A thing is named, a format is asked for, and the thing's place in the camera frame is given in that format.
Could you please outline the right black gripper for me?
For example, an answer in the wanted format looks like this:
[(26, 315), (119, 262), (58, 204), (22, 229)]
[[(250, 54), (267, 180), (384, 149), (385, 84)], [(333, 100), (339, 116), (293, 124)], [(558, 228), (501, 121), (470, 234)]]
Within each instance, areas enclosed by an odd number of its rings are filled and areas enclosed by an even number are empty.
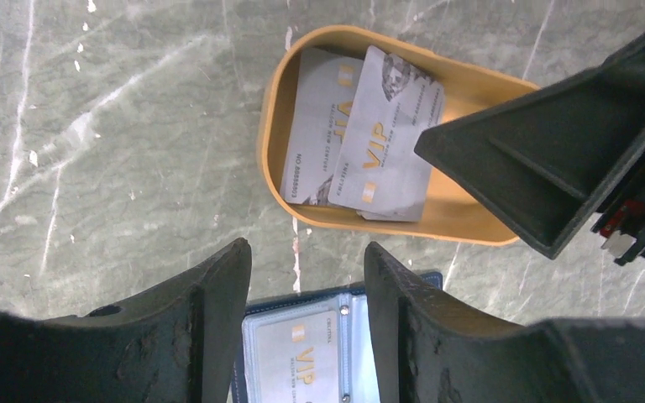
[(496, 216), (546, 257), (592, 231), (620, 266), (645, 259), (645, 33), (601, 65), (499, 106), (425, 130), (415, 151), (449, 142), (507, 170), (480, 186)]

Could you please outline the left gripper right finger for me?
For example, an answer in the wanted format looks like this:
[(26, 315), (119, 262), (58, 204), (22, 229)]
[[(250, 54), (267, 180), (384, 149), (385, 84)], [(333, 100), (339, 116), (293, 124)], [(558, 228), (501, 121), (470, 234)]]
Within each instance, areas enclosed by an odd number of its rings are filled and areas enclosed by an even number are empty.
[(384, 402), (645, 402), (645, 319), (524, 327), (429, 285), (378, 243), (364, 285)]

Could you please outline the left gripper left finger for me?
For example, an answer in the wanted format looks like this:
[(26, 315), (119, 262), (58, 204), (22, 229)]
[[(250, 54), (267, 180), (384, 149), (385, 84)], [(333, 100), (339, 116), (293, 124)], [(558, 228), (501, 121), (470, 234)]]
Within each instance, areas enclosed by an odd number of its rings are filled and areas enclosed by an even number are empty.
[(241, 343), (251, 248), (84, 317), (0, 311), (0, 402), (224, 402)]

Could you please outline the navy blue card holder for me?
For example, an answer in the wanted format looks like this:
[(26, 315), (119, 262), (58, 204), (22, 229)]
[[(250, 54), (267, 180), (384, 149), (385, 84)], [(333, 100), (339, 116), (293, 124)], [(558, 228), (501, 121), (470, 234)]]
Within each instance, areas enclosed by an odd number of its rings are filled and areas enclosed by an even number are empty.
[(359, 282), (254, 303), (241, 325), (233, 402), (377, 402)]

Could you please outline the silver VIP card stack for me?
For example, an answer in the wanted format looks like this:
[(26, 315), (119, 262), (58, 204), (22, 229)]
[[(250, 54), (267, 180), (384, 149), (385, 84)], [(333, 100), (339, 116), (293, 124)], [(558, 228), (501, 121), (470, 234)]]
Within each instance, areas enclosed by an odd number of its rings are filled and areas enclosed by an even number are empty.
[(361, 59), (302, 51), (281, 195), (290, 204), (327, 206)]

